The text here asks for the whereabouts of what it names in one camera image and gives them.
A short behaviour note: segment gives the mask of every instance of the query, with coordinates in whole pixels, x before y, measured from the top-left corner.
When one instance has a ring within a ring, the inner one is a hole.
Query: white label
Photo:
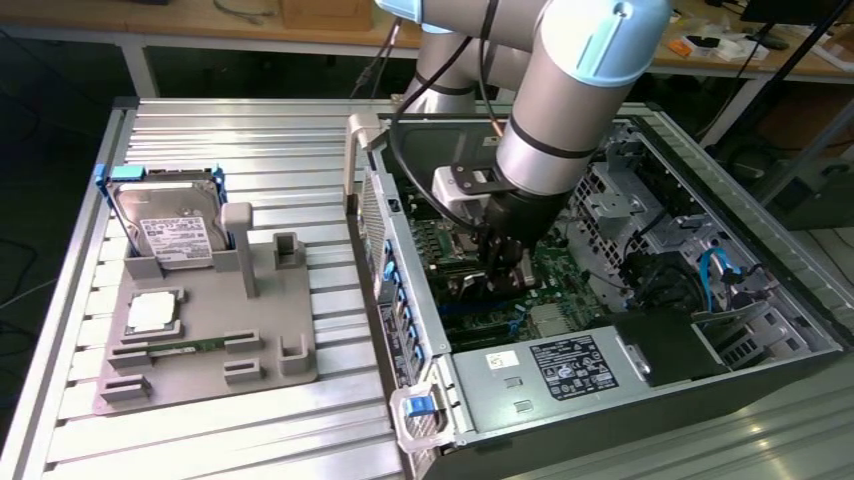
[[[520,358],[517,357],[517,352],[508,350],[506,352],[488,353],[486,363],[490,364],[490,370],[498,370],[500,368],[520,365]]]
[[[141,223],[161,262],[211,258],[211,242],[202,217],[150,218]]]

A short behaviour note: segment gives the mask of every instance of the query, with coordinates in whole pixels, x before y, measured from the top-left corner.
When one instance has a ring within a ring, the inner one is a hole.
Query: aluminum extrusion table
[[[308,242],[321,378],[149,412],[93,415],[127,240],[90,188],[0,478],[404,476],[342,208],[346,118],[390,110],[385,101],[145,100],[114,111],[99,163],[219,163],[230,200],[257,208],[251,241],[289,230]],[[640,112],[656,115],[638,104],[624,108]],[[852,478],[853,405],[849,358],[728,417],[518,478]]]

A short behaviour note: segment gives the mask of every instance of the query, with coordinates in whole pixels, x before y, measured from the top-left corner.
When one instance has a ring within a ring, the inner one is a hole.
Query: hard drive label
[[[211,242],[202,217],[149,218],[141,223],[161,262],[211,258]]]

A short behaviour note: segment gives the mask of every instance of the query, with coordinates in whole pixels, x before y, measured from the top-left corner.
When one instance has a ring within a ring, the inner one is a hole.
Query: cable
[[[113,105],[109,103],[103,103],[101,101],[98,101],[85,90],[83,88],[81,88],[78,86],[77,83],[74,83],[71,80],[69,80],[69,77],[66,77],[66,75],[63,75],[59,70],[57,70],[45,60],[42,60],[42,58],[30,51],[30,49],[27,47],[25,47],[25,45],[22,45],[22,43],[6,32],[6,30],[3,30],[0,28],[0,35],[3,35],[6,37],[6,39],[13,42],[13,44],[18,47],[18,49],[25,52],[27,54],[27,56],[39,64],[42,65],[42,67],[54,74],[54,76],[57,78],[59,78],[66,85],[69,85],[69,87],[78,92],[78,94],[86,98],[94,105],[99,106],[99,107],[111,107]]]
[[[374,55],[374,59],[372,60],[372,63],[369,63],[369,65],[362,69],[362,72],[360,73],[360,76],[357,77],[357,83],[353,87],[353,91],[350,92],[350,99],[353,100],[354,97],[357,96],[357,93],[360,92],[360,90],[362,89],[362,87],[365,87],[369,84],[369,81],[372,80],[372,76],[374,74],[374,69],[377,68],[377,63],[380,62],[380,59],[384,58],[384,54],[386,53],[386,49],[390,47],[392,45],[392,38],[396,35],[396,31],[397,28],[401,25],[401,19],[396,19],[396,21],[392,23],[392,27],[389,28],[389,33],[386,34],[386,40],[384,40],[384,44],[380,48],[380,51],[377,52],[377,55]]]
[[[505,130],[498,123],[498,117],[496,116],[496,110],[493,110],[493,101],[490,95],[486,92],[486,72],[484,70],[486,63],[486,39],[493,32],[493,21],[496,20],[496,11],[498,10],[500,0],[490,0],[486,7],[486,15],[484,16],[484,25],[481,27],[481,40],[478,44],[478,86],[481,87],[481,96],[484,97],[484,105],[486,106],[486,112],[490,115],[490,123],[493,129],[500,137],[505,136]]]
[[[15,286],[13,287],[13,291],[3,298],[3,300],[0,300],[0,304],[3,304],[6,302],[9,302],[15,297],[15,295],[18,295],[18,293],[19,293],[19,291],[22,289],[22,284],[25,283],[25,278],[27,278],[27,273],[30,272],[30,269],[35,265],[37,259],[39,258],[39,252],[30,245],[27,245],[25,243],[21,243],[21,242],[17,242],[15,240],[0,238],[0,243],[6,243],[9,245],[13,245],[13,246],[21,248],[22,250],[26,250],[30,253],[30,258],[27,259],[27,263],[25,264],[25,268],[22,269],[22,272],[18,274],[18,280],[15,281]]]
[[[33,287],[30,290],[27,290],[25,293],[22,293],[18,297],[14,297],[11,300],[3,302],[3,304],[0,304],[0,310],[3,310],[6,307],[9,307],[10,305],[13,305],[15,302],[18,302],[19,300],[25,299],[25,297],[29,297],[31,294],[37,293],[39,290],[42,290],[45,287],[50,286],[51,284],[57,283],[57,280],[59,280],[58,278],[55,278],[54,280],[49,280],[47,282],[45,282],[42,285]]]
[[[701,284],[704,285],[704,291],[707,292],[707,310],[709,310],[711,312],[713,309],[713,303],[712,303],[713,293],[712,293],[712,283],[709,281],[709,266],[711,266],[709,264],[712,262],[713,255],[719,257],[719,261],[721,262],[721,268],[725,271],[727,269],[731,269],[737,274],[743,273],[741,268],[739,268],[736,265],[731,263],[731,259],[727,255],[727,250],[724,250],[721,247],[711,248],[700,256],[700,281],[701,281]]]
[[[265,10],[262,12],[245,12],[243,10],[234,10],[223,5],[222,0],[214,0],[214,6],[225,14],[234,15],[235,17],[245,19],[253,25],[265,24],[265,21],[258,17],[273,17],[277,15],[277,12],[274,12],[273,10]]]
[[[402,19],[396,19],[392,24],[392,41],[389,42],[389,49],[386,50],[386,58],[384,58],[384,63],[380,66],[380,72],[377,73],[377,80],[374,81],[374,89],[372,90],[372,98],[377,98],[377,92],[380,91],[380,82],[384,79],[384,73],[386,73],[386,65],[389,64],[389,59],[392,58],[392,52],[396,49],[396,43],[398,42],[398,33],[401,32],[401,23]]]
[[[477,230],[476,225],[466,222],[454,212],[452,212],[452,210],[442,204],[442,202],[437,200],[437,198],[433,196],[433,193],[430,193],[430,190],[425,188],[425,186],[421,184],[421,182],[416,178],[416,175],[413,174],[413,170],[410,170],[410,166],[408,165],[406,160],[404,159],[404,152],[401,148],[401,138],[398,137],[398,128],[400,128],[401,118],[404,117],[404,114],[416,103],[416,100],[418,100],[418,98],[425,94],[425,92],[430,89],[434,83],[437,83],[437,80],[440,80],[440,77],[442,77],[442,75],[445,75],[445,72],[449,71],[449,69],[452,68],[452,65],[454,65],[454,62],[457,62],[461,55],[466,51],[466,47],[469,46],[470,43],[472,43],[472,37],[466,37],[461,42],[460,47],[457,47],[457,51],[452,54],[452,56],[449,57],[449,60],[445,62],[445,65],[442,65],[440,70],[437,70],[437,72],[428,79],[428,81],[420,87],[420,89],[416,90],[416,92],[413,92],[413,95],[410,95],[406,98],[406,100],[401,103],[401,106],[398,107],[398,110],[396,110],[396,114],[392,117],[392,124],[389,125],[389,145],[392,147],[392,153],[394,154],[396,160],[398,162],[398,165],[401,166],[401,169],[404,170],[404,173],[406,173],[406,176],[409,177],[410,181],[413,182],[413,185],[418,189],[418,192],[425,197],[425,200],[428,200],[428,203],[430,203],[430,206],[436,208],[437,211],[449,220],[457,223],[465,230],[474,232]]]
[[[653,230],[656,228],[656,225],[658,225],[662,222],[666,215],[668,215],[668,209],[662,207],[662,211],[658,212],[658,214],[656,215],[656,217],[653,218],[648,226],[632,234],[632,237],[629,237],[629,239],[626,240],[626,245],[624,245],[624,262],[626,261],[626,256],[629,255],[629,244],[632,244],[632,241],[640,240],[641,237],[644,237],[644,235],[650,233],[650,230]]]
[[[721,118],[721,115],[724,115],[724,111],[727,110],[727,107],[731,106],[731,102],[733,102],[733,99],[736,98],[736,94],[739,93],[739,80],[743,77],[743,74],[745,73],[745,69],[748,68],[748,65],[751,64],[751,60],[753,60],[753,56],[757,54],[757,50],[760,49],[760,42],[765,39],[765,35],[768,34],[767,28],[764,27],[763,30],[760,31],[761,37],[757,38],[757,42],[756,45],[753,46],[753,50],[751,51],[751,55],[748,55],[748,59],[745,60],[745,63],[743,64],[743,68],[739,69],[739,73],[736,74],[736,78],[733,81],[733,88],[731,89],[731,94],[727,97],[727,101],[724,102],[724,106],[721,106],[721,110],[719,110],[719,113],[716,114],[716,117],[712,119],[712,122],[709,122],[709,124],[697,132],[697,134],[694,135],[694,138],[701,138],[707,132],[709,131],[709,129],[715,126],[715,124],[717,123],[719,119]]]
[[[628,287],[625,285],[620,285],[614,282],[612,282],[612,280],[609,280],[608,278],[605,278],[602,275],[600,275],[598,273],[592,272],[590,270],[585,270],[585,272],[588,272],[588,274],[594,277],[598,278],[600,280],[602,280],[605,283],[608,283],[609,285],[612,285],[614,288],[620,288],[621,290],[629,290],[630,292],[633,292],[636,289],[632,287]]]
[[[852,244],[852,242],[848,241],[848,239],[843,236],[843,234],[840,233],[840,230],[837,230],[836,228],[833,229],[833,233],[835,235],[837,235],[837,237],[840,237],[840,241],[843,243],[845,243],[851,248],[854,248],[854,245]]]

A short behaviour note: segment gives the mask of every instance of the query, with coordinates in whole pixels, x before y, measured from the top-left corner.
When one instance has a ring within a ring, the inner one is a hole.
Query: black cable
[[[103,103],[99,100],[97,100],[85,90],[83,88],[81,88],[78,86],[78,84],[75,82],[73,82],[71,80],[69,80],[69,77],[66,77],[66,75],[63,75],[61,73],[59,70],[57,70],[45,60],[42,60],[42,58],[30,51],[30,49],[27,47],[25,47],[25,45],[22,45],[22,43],[6,32],[6,30],[3,30],[0,28],[0,35],[3,35],[6,37],[6,39],[13,42],[13,44],[18,47],[18,49],[25,52],[25,54],[27,54],[27,56],[39,64],[42,65],[42,68],[45,68],[49,72],[51,72],[54,74],[54,76],[57,78],[59,78],[66,85],[75,91],[78,92],[78,94],[86,98],[94,105],[99,106],[99,107],[111,107],[113,105],[109,103]]]
[[[245,19],[253,25],[263,25],[265,24],[265,21],[262,19],[259,19],[258,17],[273,17],[273,16],[277,15],[277,12],[274,12],[273,10],[265,10],[262,12],[246,12],[243,10],[235,10],[235,9],[227,7],[222,3],[222,0],[214,0],[214,7],[217,7],[217,9],[221,12],[223,12],[225,14],[234,15],[235,17],[239,17],[239,18]]]
[[[716,122],[721,118],[721,115],[724,115],[724,111],[727,110],[727,107],[731,106],[731,103],[733,102],[733,99],[736,98],[736,95],[739,94],[739,89],[741,87],[741,85],[739,84],[739,81],[741,80],[743,74],[745,73],[745,70],[748,69],[748,65],[751,65],[751,60],[753,60],[753,56],[757,54],[757,50],[760,49],[760,42],[763,42],[763,40],[765,40],[765,36],[768,35],[769,31],[772,30],[772,27],[773,27],[773,24],[769,23],[763,27],[763,30],[760,30],[760,32],[759,32],[757,43],[753,46],[753,50],[751,51],[751,55],[748,55],[748,59],[745,60],[745,63],[743,63],[743,67],[739,69],[739,73],[736,74],[736,78],[733,79],[733,87],[731,88],[731,94],[727,97],[727,101],[724,102],[724,106],[719,110],[719,113],[716,113],[716,116],[712,119],[712,122],[709,122],[709,124],[701,130],[697,131],[697,135],[694,135],[694,137],[699,140],[700,140],[700,137],[704,134],[707,134],[709,129],[712,129],[712,127],[715,126]]]
[[[484,105],[486,106],[486,112],[490,116],[490,122],[493,123],[496,133],[501,137],[505,135],[505,131],[498,123],[496,110],[493,110],[493,101],[490,100],[490,95],[486,91],[486,72],[484,69],[486,63],[486,39],[490,37],[490,33],[493,32],[493,22],[496,20],[496,12],[498,11],[498,2],[500,0],[490,0],[486,7],[486,15],[484,16],[484,25],[481,26],[481,41],[478,44],[478,86],[481,87],[481,96],[484,97]]]
[[[0,93],[3,94],[3,96],[6,96],[13,101],[13,103],[15,103],[15,105],[18,105],[34,117],[33,126],[30,127],[30,130],[27,130],[27,133],[22,136],[22,138],[19,138],[18,140],[14,140],[10,143],[3,144],[3,146],[11,146],[11,145],[18,145],[21,143],[25,143],[33,137],[37,136],[37,133],[39,133],[39,127],[42,127],[42,115],[39,115],[39,112],[33,110],[27,106],[27,104],[25,104],[18,98],[15,98],[13,95],[7,94],[3,91],[3,88],[0,88]]]
[[[389,145],[392,147],[392,153],[394,154],[396,160],[398,162],[398,165],[401,166],[401,169],[404,170],[404,173],[406,173],[406,176],[409,177],[410,181],[413,182],[413,185],[418,189],[418,192],[425,197],[425,200],[428,200],[428,203],[430,203],[430,206],[433,206],[433,208],[436,208],[437,211],[449,220],[452,220],[461,227],[464,227],[465,230],[472,232],[472,231],[476,231],[477,229],[476,225],[466,222],[454,212],[452,212],[452,210],[442,204],[442,202],[437,200],[430,190],[425,188],[425,186],[421,184],[421,182],[416,178],[416,175],[413,174],[413,170],[410,170],[410,166],[408,165],[406,160],[404,159],[404,152],[401,148],[401,138],[398,137],[398,128],[400,128],[401,118],[404,117],[404,114],[416,103],[416,100],[418,100],[418,98],[425,94],[425,92],[430,89],[430,87],[437,83],[437,80],[440,80],[440,77],[442,77],[442,75],[445,75],[445,72],[449,71],[449,69],[452,68],[452,65],[454,65],[454,62],[457,62],[461,55],[466,51],[466,47],[469,46],[470,43],[472,43],[472,37],[466,37],[461,42],[460,47],[457,47],[457,51],[452,54],[452,56],[449,57],[449,60],[445,62],[445,65],[442,65],[440,70],[437,70],[437,72],[428,79],[428,81],[424,83],[420,89],[416,90],[416,92],[413,92],[413,95],[410,95],[406,98],[406,100],[401,103],[401,106],[398,107],[398,110],[396,110],[396,114],[392,117],[392,124],[389,125]]]
[[[372,59],[372,63],[369,63],[369,65],[362,69],[362,72],[357,77],[357,82],[354,84],[353,91],[350,92],[352,100],[357,96],[357,93],[360,92],[362,87],[365,87],[372,81],[372,76],[374,75],[374,69],[377,68],[377,63],[380,62],[381,58],[384,58],[386,49],[392,46],[392,39],[396,34],[396,29],[400,28],[401,22],[402,22],[402,19],[398,18],[392,23],[392,28],[389,29],[389,33],[386,34],[386,40],[384,40],[384,44],[381,45],[380,51],[377,52],[377,55],[374,55],[374,58]]]
[[[17,242],[15,240],[10,240],[7,238],[0,238],[0,243],[6,243],[7,245],[13,245],[14,247],[21,248],[26,252],[30,253],[30,258],[27,259],[27,263],[25,264],[25,268],[18,274],[18,280],[15,281],[15,286],[13,287],[13,291],[6,295],[3,300],[0,300],[0,305],[13,300],[15,296],[19,294],[22,290],[22,286],[25,283],[25,278],[27,278],[27,274],[30,273],[30,269],[37,263],[37,259],[39,258],[39,252],[30,245]]]
[[[852,242],[849,242],[847,240],[847,238],[843,236],[843,234],[840,233],[840,230],[837,230],[836,228],[833,229],[833,233],[837,235],[837,237],[840,237],[840,241],[843,243],[845,243],[851,248],[854,248],[854,245],[852,244]]]
[[[389,41],[389,48],[386,50],[386,57],[384,58],[384,63],[380,66],[380,72],[377,72],[377,80],[374,81],[374,88],[372,89],[372,98],[377,98],[377,93],[380,92],[380,83],[384,79],[384,73],[386,73],[386,65],[389,64],[389,59],[392,58],[392,52],[396,49],[396,40],[398,38],[398,31],[401,29],[401,18],[396,20],[392,25],[392,37]]]
[[[688,282],[694,287],[693,289],[690,289],[692,296],[697,300],[699,305],[703,307],[703,305],[704,305],[704,296],[705,296],[704,287],[700,284],[700,282],[697,281],[697,279],[694,278],[694,275],[692,275],[689,272],[686,272],[682,269],[680,269],[674,265],[660,265],[656,268],[656,270],[653,271],[653,274],[650,275],[649,280],[646,282],[644,282],[644,285],[641,285],[638,287],[638,289],[637,289],[638,294],[636,295],[636,299],[638,300],[640,304],[644,304],[644,300],[650,296],[650,291],[648,291],[648,288],[650,287],[650,285],[653,285],[653,282],[658,279],[660,275],[665,271],[676,272],[685,280],[688,280]]]
[[[629,255],[629,244],[632,244],[632,241],[633,240],[641,241],[641,237],[644,237],[644,235],[650,233],[650,230],[653,230],[656,228],[656,225],[658,225],[662,222],[666,215],[668,215],[668,209],[662,207],[662,211],[658,212],[658,214],[656,215],[656,217],[653,218],[648,226],[632,234],[632,237],[629,237],[629,239],[626,240],[626,245],[624,245],[624,262],[626,261],[626,255]]]

